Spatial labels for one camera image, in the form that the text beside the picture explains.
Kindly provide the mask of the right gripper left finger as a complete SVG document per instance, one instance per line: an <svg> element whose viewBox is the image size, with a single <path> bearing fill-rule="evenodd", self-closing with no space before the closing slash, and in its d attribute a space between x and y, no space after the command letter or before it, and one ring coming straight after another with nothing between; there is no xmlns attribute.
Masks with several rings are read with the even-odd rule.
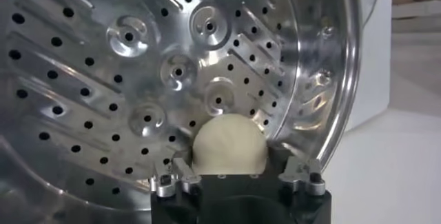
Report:
<svg viewBox="0 0 441 224"><path fill-rule="evenodd" d="M154 164L150 190L157 196L174 196L177 189L187 194L199 187L202 177L196 174L183 158L173 158L168 165Z"/></svg>

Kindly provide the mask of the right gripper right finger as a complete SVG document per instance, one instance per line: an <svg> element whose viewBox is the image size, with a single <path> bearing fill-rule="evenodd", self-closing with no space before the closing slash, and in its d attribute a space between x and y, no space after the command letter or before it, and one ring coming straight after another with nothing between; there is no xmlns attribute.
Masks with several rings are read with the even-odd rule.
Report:
<svg viewBox="0 0 441 224"><path fill-rule="evenodd" d="M305 190L312 196L323 196L326 192L321 165L317 159L303 161L300 158L288 158L279 179L288 184L293 192Z"/></svg>

